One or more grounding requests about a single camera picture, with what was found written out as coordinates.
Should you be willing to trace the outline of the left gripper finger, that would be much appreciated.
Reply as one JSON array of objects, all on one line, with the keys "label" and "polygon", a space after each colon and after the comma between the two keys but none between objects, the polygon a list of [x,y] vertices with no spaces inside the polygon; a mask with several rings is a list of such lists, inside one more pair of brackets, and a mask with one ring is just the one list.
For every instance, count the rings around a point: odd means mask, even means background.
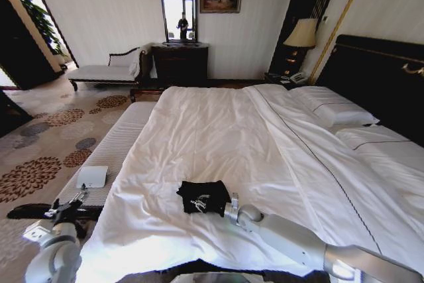
[{"label": "left gripper finger", "polygon": [[76,200],[83,203],[85,201],[85,199],[88,197],[88,195],[89,195],[89,191],[86,187],[86,184],[83,183],[81,185],[80,191],[76,195]]},{"label": "left gripper finger", "polygon": [[44,213],[44,215],[46,217],[54,217],[58,212],[59,206],[60,206],[60,199],[56,198],[54,203],[50,206],[49,210]]}]

